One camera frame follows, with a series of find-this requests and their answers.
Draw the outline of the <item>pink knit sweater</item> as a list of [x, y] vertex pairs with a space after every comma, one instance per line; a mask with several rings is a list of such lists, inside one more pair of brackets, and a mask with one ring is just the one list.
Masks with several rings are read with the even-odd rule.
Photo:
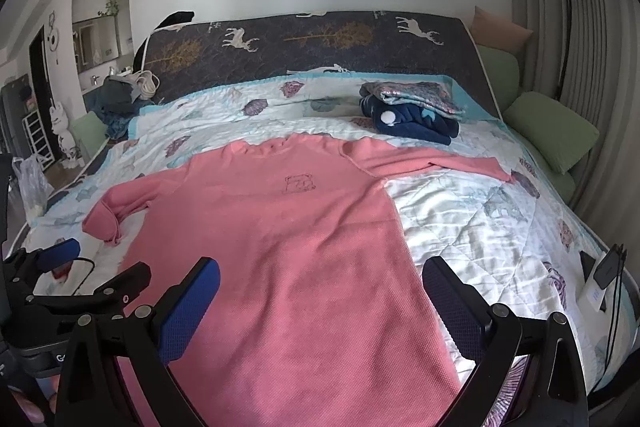
[[386, 181], [494, 158], [294, 134], [243, 141], [110, 188], [84, 231], [117, 243], [155, 301], [201, 257], [219, 291], [172, 366], [212, 426], [433, 426], [459, 390]]

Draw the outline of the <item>dark clothes pile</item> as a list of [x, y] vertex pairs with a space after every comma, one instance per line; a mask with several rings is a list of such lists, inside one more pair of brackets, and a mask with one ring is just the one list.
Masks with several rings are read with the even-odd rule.
[[86, 109], [105, 124], [108, 139], [120, 141], [128, 135], [130, 120], [137, 117], [144, 106], [154, 104], [159, 87], [160, 80], [149, 70], [107, 76], [100, 87], [84, 95]]

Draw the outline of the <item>white plastic bag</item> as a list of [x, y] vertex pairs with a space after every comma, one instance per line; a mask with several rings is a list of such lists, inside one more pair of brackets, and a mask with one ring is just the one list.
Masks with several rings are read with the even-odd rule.
[[44, 176], [40, 159], [38, 154], [32, 154], [27, 158], [14, 157], [12, 160], [26, 219], [29, 222], [43, 215], [49, 196], [53, 193], [52, 185]]

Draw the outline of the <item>white cat figurine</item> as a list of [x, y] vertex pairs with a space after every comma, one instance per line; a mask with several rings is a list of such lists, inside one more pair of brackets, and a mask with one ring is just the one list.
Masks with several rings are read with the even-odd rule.
[[68, 120], [63, 105], [60, 102], [55, 102], [50, 107], [49, 112], [52, 131], [56, 139], [58, 139], [58, 148], [62, 154], [63, 167], [65, 169], [82, 167], [84, 160], [82, 159], [75, 138], [72, 132], [70, 132], [70, 121]]

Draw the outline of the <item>white shelf rack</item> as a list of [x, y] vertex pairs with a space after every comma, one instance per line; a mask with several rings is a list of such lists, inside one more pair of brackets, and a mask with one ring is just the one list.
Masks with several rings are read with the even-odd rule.
[[22, 118], [22, 126], [29, 150], [37, 156], [42, 170], [46, 171], [54, 164], [54, 155], [37, 109]]

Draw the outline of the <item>white floral quilt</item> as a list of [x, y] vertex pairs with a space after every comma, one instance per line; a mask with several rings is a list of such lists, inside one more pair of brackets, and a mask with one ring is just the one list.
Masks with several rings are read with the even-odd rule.
[[[122, 221], [117, 243], [102, 242], [82, 228], [85, 217], [110, 188], [179, 168], [196, 155], [236, 141], [258, 145], [294, 134], [327, 135], [343, 141], [369, 138], [396, 147], [494, 158], [506, 179], [439, 168], [386, 181], [385, 190], [398, 212], [422, 287], [424, 263], [441, 257], [488, 303], [503, 303], [519, 317], [533, 319], [563, 313], [574, 335], [586, 391], [592, 390], [605, 375], [608, 314], [582, 312], [577, 298], [585, 285], [580, 256], [600, 257], [602, 249], [552, 190], [521, 143], [503, 124], [478, 118], [477, 105], [466, 95], [454, 95], [463, 108], [454, 143], [435, 146], [374, 132], [359, 105], [365, 82], [367, 77], [359, 74], [276, 77], [212, 88], [143, 109], [131, 121], [128, 140], [111, 149], [101, 169], [32, 221], [25, 241], [28, 249], [77, 239], [81, 254], [64, 282], [50, 275], [40, 277], [37, 294], [88, 294], [131, 267], [124, 260], [142, 228], [143, 212]], [[475, 363], [460, 355], [431, 305], [460, 388]]]

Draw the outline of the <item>dark deer-print headboard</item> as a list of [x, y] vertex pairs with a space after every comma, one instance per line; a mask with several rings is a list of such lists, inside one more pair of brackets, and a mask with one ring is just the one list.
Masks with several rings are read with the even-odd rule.
[[487, 112], [500, 109], [462, 20], [395, 11], [299, 13], [155, 29], [142, 66], [169, 102], [207, 88], [315, 69], [446, 75]]

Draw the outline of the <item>green pillow near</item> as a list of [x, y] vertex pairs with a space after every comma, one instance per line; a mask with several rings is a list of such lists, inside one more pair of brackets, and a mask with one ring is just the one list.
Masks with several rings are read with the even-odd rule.
[[533, 144], [549, 167], [565, 174], [599, 139], [599, 130], [560, 102], [524, 92], [503, 113], [506, 124]]

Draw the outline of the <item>green pillow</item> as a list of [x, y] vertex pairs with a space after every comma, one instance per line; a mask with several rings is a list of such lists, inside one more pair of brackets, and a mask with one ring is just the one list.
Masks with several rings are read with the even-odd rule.
[[565, 174], [599, 139], [599, 130], [560, 102], [524, 92], [503, 113], [506, 124], [533, 144], [549, 167]]
[[520, 94], [520, 68], [516, 57], [506, 51], [478, 46], [496, 102], [503, 113]]

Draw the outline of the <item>navy fleece garment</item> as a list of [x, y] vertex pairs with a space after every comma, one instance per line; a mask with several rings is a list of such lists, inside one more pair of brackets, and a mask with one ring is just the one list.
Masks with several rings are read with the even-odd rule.
[[367, 95], [360, 98], [359, 105], [363, 115], [372, 120], [378, 133], [397, 138], [450, 145], [460, 131], [456, 120], [414, 104], [390, 105], [374, 95]]

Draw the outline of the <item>folded floral blanket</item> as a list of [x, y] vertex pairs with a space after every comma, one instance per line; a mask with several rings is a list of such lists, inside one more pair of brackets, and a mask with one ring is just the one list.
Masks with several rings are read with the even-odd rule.
[[454, 101], [452, 80], [448, 77], [417, 82], [365, 82], [359, 93], [372, 95], [386, 105], [410, 104], [452, 119], [463, 116], [463, 108]]

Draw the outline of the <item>green pillow far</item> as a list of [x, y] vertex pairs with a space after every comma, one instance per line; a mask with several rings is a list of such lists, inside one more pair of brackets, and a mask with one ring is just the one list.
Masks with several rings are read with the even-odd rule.
[[520, 94], [520, 68], [516, 57], [506, 51], [478, 46], [496, 102], [503, 113]]

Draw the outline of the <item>grey curtain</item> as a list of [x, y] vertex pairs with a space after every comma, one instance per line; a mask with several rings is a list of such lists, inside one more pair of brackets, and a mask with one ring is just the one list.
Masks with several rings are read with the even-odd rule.
[[[525, 89], [552, 94], [565, 34], [564, 0], [512, 0], [515, 23], [534, 33], [521, 54]], [[560, 98], [600, 132], [572, 199], [599, 219], [639, 195], [639, 1], [577, 0]]]

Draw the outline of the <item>peach pillow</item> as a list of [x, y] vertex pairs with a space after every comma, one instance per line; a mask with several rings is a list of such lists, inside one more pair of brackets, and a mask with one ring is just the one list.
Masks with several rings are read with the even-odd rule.
[[534, 32], [476, 6], [470, 33], [480, 46], [515, 55], [525, 48]]

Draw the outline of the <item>wall mirror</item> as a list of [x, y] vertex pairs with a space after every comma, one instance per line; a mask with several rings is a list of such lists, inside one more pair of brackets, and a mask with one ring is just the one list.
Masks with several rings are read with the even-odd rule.
[[118, 25], [113, 15], [73, 23], [72, 33], [77, 72], [120, 57]]

